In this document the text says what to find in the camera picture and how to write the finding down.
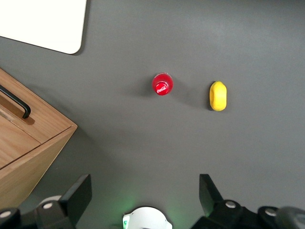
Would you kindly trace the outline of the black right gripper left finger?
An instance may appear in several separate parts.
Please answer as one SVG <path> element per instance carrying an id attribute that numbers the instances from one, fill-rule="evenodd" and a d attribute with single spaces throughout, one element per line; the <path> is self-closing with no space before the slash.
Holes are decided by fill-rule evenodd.
<path id="1" fill-rule="evenodd" d="M 18 208 L 0 210 L 2 229 L 75 229 L 92 199 L 90 174 L 80 176 L 58 199 L 47 200 L 32 211 L 21 214 Z"/>

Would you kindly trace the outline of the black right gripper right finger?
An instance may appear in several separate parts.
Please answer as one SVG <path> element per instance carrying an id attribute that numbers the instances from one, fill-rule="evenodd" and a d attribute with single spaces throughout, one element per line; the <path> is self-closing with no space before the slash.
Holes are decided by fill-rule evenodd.
<path id="1" fill-rule="evenodd" d="M 278 229 L 278 208 L 263 206 L 252 212 L 234 200 L 224 199 L 208 174 L 199 176 L 199 200 L 204 215 L 193 229 Z"/>

